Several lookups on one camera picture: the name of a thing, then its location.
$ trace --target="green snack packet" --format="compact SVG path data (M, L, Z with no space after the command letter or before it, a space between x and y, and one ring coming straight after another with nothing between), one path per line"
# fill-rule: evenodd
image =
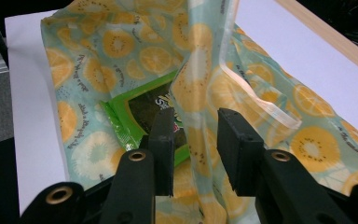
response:
M160 77L132 91L127 91L109 102L101 102L120 144L126 149L138 148L144 135L149 134L155 116L161 109L173 107L169 94L176 71ZM189 157L182 120L175 112L174 144L178 165Z

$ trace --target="white table surface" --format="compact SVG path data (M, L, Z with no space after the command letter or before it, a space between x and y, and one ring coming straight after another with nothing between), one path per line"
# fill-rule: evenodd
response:
M40 34L53 11L6 19L20 210L67 179L55 92ZM274 0L241 0L237 24L358 129L358 66Z

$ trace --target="green package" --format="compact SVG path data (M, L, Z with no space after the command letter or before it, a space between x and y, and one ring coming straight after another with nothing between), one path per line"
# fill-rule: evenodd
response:
M159 110L173 107L169 90L175 74L176 71L120 94L109 102L101 102L120 144L126 150L138 148L142 137L150 133ZM173 131L176 166L189 157L185 131L176 112Z

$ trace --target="wooden edge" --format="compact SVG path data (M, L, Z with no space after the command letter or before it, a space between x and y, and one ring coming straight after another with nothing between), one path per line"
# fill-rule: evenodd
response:
M296 0L275 1L302 21L315 34L319 35L327 43L345 55L349 60L358 65L358 47L348 38L333 29L319 17L299 4Z

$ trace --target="translucent plastic bag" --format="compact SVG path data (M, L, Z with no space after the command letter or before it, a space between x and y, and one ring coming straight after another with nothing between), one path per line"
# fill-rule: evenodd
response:
M190 160L158 223L257 222L216 150L217 109L240 112L266 147L294 153L314 178L349 194L358 183L358 132L286 74L234 24L237 1L75 0L42 20L71 181L89 188L116 171L124 149L100 102L177 70L171 103Z

